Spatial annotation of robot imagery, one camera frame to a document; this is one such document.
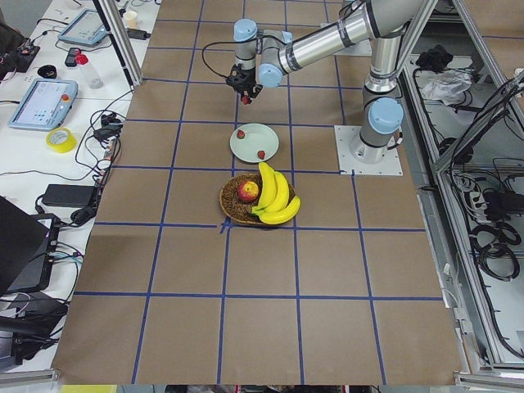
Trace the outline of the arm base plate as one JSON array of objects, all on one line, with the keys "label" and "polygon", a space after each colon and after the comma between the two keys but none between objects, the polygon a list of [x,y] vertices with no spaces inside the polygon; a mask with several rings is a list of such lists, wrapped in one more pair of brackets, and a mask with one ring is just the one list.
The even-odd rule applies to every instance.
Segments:
[{"label": "arm base plate", "polygon": [[335,142],[339,170],[347,175],[402,176],[403,170],[396,143],[391,135],[385,147],[370,147],[360,138],[360,126],[336,125]]}]

